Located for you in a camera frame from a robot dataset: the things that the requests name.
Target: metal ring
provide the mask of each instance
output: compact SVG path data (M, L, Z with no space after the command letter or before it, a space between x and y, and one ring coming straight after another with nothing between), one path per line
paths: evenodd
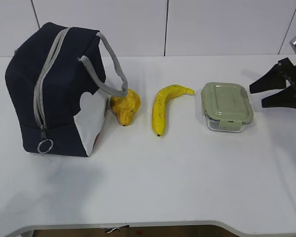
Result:
M40 150L40 147L41 147L41 145L43 145L45 142L50 142L50 147L48 148L48 150L47 150L46 152L42 152L42 151ZM49 152L49 151L53 148L53 146L54 146L54 142L53 142L53 140L51 140L51 139L45 139L45 140L42 140L42 141L38 144L38 146L37 146L37 151L38 151L38 153L45 154L45 153Z

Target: navy blue lunch bag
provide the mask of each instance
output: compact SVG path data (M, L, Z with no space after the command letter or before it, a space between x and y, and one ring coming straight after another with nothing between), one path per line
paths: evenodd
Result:
M121 90L105 85L102 40ZM87 157L104 119L109 95L127 95L127 80L104 35L97 30L47 23L16 51L5 81L27 152Z

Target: gray handle strap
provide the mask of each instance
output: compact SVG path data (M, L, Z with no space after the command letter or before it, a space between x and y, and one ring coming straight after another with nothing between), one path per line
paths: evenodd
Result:
M105 93L111 95L111 96L116 96L116 97L124 97L127 95L128 93L128 82L126 79L126 76L123 73L123 70L119 64L119 61L117 59L117 56L115 55L113 49L111 48L108 40L105 38L105 36L101 33L98 32L96 34L103 42L105 48L107 49L107 51L109 52L113 63L114 63L114 68L115 68L115 72L116 74L122 79L123 84L122 84L122 90L117 90L115 88L109 87L108 85L104 84L103 82L100 81L98 75L96 74L94 67L90 61L90 59L87 56L82 56L81 58L78 59L79 62L83 63L84 67L86 68L86 70L88 71L89 75L91 76L91 78L94 80L94 82L96 83L96 85L103 90Z

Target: toy fruit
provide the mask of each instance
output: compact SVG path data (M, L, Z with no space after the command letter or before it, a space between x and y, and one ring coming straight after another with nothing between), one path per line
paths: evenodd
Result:
M163 135L166 127L166 104L183 94L194 95L194 90L180 85L170 85L157 93L152 108L152 128L158 137Z
M111 108L123 126L130 125L133 115L139 107L140 97L132 89L128 89L128 94L125 97L111 97Z

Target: zipper pull ring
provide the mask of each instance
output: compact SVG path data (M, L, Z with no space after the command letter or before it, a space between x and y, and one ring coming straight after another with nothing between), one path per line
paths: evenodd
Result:
M42 124L40 126L40 143L37 146L37 151L40 154L45 154L45 153L49 152L54 146L53 140L47 138L46 130L47 130L46 126L44 124ZM41 151L40 147L46 142L50 142L49 148L46 151Z

